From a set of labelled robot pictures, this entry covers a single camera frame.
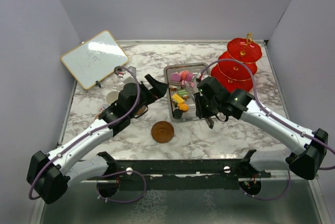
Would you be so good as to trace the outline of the white mug blue handle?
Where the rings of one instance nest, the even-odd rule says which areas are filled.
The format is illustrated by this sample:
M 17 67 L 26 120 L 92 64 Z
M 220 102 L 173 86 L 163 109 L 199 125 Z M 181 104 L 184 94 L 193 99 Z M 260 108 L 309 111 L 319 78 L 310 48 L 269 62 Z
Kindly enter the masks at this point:
M 112 103 L 114 103 L 118 99 L 118 95 L 118 91 L 109 92 L 105 97 L 106 104 L 111 105 Z

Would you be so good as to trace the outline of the metal tongs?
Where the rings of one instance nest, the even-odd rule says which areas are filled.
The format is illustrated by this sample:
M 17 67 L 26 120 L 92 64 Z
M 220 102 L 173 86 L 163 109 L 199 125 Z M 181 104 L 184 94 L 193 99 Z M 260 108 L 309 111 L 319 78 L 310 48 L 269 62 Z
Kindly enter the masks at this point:
M 214 127 L 214 121 L 211 119 L 215 114 L 209 109 L 208 102 L 204 96 L 193 89 L 187 89 L 195 104 L 195 115 L 198 119 L 204 119 L 210 129 Z

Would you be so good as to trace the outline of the stainless steel tray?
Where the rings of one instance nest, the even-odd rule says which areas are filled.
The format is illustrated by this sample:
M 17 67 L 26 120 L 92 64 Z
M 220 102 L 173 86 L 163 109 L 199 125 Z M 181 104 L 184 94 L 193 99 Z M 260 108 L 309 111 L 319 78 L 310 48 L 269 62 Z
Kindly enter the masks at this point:
M 194 90 L 198 91 L 197 87 L 196 87 L 196 76 L 207 66 L 206 63 L 189 63 L 189 64 L 177 64 L 177 65 L 168 65 L 167 67 L 164 68 L 164 77 L 165 80 L 167 82 L 167 84 L 169 85 L 170 82 L 170 75 L 174 72 L 182 72 L 184 70 L 187 70 L 191 73 L 194 73 L 195 77 L 193 79 L 193 83 L 194 83 Z M 174 110 L 178 109 L 178 105 L 175 104 L 172 99 L 171 96 L 173 94 L 177 94 L 177 91 L 171 91 L 168 88 L 168 98 L 169 98 L 169 107 L 170 107 L 170 115 L 172 117 L 172 120 L 175 122 L 182 122 L 182 121 L 192 121 L 192 120 L 197 120 L 198 118 L 195 115 L 195 104 L 193 99 L 191 98 L 190 94 L 188 96 L 187 99 L 185 100 L 185 103 L 188 105 L 189 110 L 186 112 L 183 112 L 183 116 L 181 119 L 175 119 L 173 117 L 173 112 Z

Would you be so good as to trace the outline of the red three-tier cake stand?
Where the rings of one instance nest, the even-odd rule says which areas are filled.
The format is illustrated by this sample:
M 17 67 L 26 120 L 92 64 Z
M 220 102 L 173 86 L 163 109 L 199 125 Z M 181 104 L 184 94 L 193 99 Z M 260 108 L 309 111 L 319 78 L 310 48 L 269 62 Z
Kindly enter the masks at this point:
M 261 47 L 253 41 L 252 33 L 245 38 L 234 38 L 227 44 L 227 50 L 218 58 L 211 70 L 215 77 L 229 92 L 253 89 L 252 77 L 258 67 L 256 62 L 262 57 Z

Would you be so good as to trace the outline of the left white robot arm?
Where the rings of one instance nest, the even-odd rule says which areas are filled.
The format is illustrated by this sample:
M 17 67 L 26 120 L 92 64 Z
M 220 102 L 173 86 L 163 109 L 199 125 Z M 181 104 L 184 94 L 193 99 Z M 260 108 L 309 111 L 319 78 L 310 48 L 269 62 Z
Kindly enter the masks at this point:
M 31 157 L 27 173 L 27 182 L 31 186 L 29 191 L 36 192 L 38 198 L 51 204 L 60 199 L 70 185 L 89 178 L 112 179 L 118 183 L 125 171 L 119 170 L 117 161 L 107 152 L 100 152 L 86 161 L 82 158 L 128 127 L 140 109 L 165 96 L 168 84 L 149 74 L 145 78 L 151 88 L 138 81 L 125 84 L 117 100 L 81 134 L 48 153 L 36 152 Z

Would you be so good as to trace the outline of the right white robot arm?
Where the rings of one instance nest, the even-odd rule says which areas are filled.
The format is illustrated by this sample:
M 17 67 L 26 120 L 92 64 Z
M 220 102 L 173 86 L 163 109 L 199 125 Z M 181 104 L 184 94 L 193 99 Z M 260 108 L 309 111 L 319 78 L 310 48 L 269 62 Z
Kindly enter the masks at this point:
M 295 175 L 313 180 L 326 156 L 328 133 L 299 126 L 267 109 L 255 96 L 236 89 L 229 92 L 214 77 L 197 80 L 195 93 L 196 116 L 214 126 L 212 116 L 222 113 L 258 127 L 286 146 L 281 151 L 255 151 L 240 165 L 245 177 L 253 177 L 259 171 L 287 170 Z

